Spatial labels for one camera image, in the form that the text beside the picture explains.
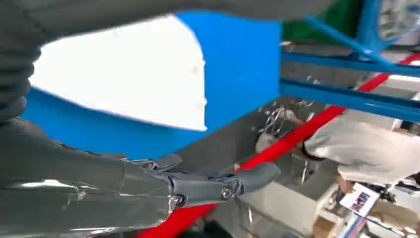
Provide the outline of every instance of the metal rod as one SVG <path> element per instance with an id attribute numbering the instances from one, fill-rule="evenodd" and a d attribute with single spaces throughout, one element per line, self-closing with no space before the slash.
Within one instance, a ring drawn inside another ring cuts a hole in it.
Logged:
<path id="1" fill-rule="evenodd" d="M 339 87 L 282 79 L 281 94 L 374 113 L 411 122 L 420 121 L 420 102 Z"/>
<path id="2" fill-rule="evenodd" d="M 371 59 L 374 62 L 377 62 L 379 64 L 385 65 L 385 66 L 392 66 L 393 63 L 384 59 L 382 56 L 377 54 L 376 52 L 372 51 L 371 49 L 363 46 L 362 44 L 358 43 L 357 41 L 351 39 L 350 37 L 344 35 L 343 33 L 337 31 L 335 28 L 319 21 L 318 19 L 307 16 L 305 17 L 305 21 L 309 23 L 314 28 L 328 34 L 333 39 L 343 43 L 346 46 L 349 46 L 357 53 L 367 57 L 368 59 Z"/>
<path id="3" fill-rule="evenodd" d="M 390 73 L 398 75 L 406 75 L 420 77 L 420 67 L 406 64 L 394 64 L 392 66 L 384 66 L 382 64 L 351 59 L 350 57 L 326 57 L 313 54 L 288 53 L 282 52 L 282 60 L 295 61 L 302 63 L 312 63 L 318 65 L 357 69 L 362 71 L 372 71 L 381 73 Z"/>

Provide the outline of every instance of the white panel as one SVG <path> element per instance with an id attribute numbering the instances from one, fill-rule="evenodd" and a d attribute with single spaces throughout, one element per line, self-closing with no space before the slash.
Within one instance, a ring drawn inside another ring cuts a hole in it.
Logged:
<path id="1" fill-rule="evenodd" d="M 63 39 L 43 49 L 35 88 L 85 108 L 206 130 L 203 53 L 175 16 Z"/>

